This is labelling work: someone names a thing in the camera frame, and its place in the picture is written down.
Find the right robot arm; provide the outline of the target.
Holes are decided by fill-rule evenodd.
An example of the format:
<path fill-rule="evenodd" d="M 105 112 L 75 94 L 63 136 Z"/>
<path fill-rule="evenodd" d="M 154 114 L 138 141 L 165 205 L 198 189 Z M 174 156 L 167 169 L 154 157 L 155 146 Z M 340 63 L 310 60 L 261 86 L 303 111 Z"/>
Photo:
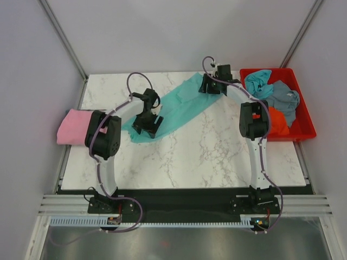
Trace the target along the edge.
<path fill-rule="evenodd" d="M 204 70 L 200 93 L 219 95 L 234 100 L 240 105 L 239 131 L 249 150 L 251 181 L 254 191 L 267 190 L 273 183 L 267 173 L 266 143 L 271 118 L 268 106 L 250 94 L 239 80 L 233 78 L 230 65 L 211 63 L 212 72 Z"/>

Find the teal t shirt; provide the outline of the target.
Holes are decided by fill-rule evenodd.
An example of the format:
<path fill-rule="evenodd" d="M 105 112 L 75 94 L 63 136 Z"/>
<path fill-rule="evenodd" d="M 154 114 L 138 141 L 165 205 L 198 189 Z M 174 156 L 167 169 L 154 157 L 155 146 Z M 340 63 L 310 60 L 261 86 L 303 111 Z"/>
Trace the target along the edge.
<path fill-rule="evenodd" d="M 178 130 L 221 97 L 220 95 L 200 93 L 198 90 L 202 80 L 203 76 L 200 73 L 195 73 L 191 78 L 183 81 L 175 89 L 161 97 L 162 109 L 159 115 L 163 117 L 163 121 L 154 138 L 151 138 L 145 131 L 138 134 L 132 127 L 134 118 L 124 123 L 122 130 L 128 132 L 131 142 L 135 144 L 158 141 Z"/>

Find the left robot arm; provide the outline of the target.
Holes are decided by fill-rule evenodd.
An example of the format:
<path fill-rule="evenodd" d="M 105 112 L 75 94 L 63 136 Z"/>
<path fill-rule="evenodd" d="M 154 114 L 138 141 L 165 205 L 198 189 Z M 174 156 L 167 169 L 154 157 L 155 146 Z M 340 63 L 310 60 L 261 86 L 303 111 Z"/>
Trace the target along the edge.
<path fill-rule="evenodd" d="M 114 173 L 114 157 L 120 148 L 123 124 L 131 120 L 131 127 L 136 133 L 145 132 L 154 139 L 164 119 L 159 115 L 160 110 L 159 95 L 148 88 L 142 94 L 130 94 L 125 102 L 110 112 L 92 112 L 85 146 L 88 147 L 89 156 L 96 163 L 96 190 L 105 195 L 100 201 L 100 207 L 107 213 L 113 213 L 119 207 L 118 198 L 112 195 L 118 188 Z"/>

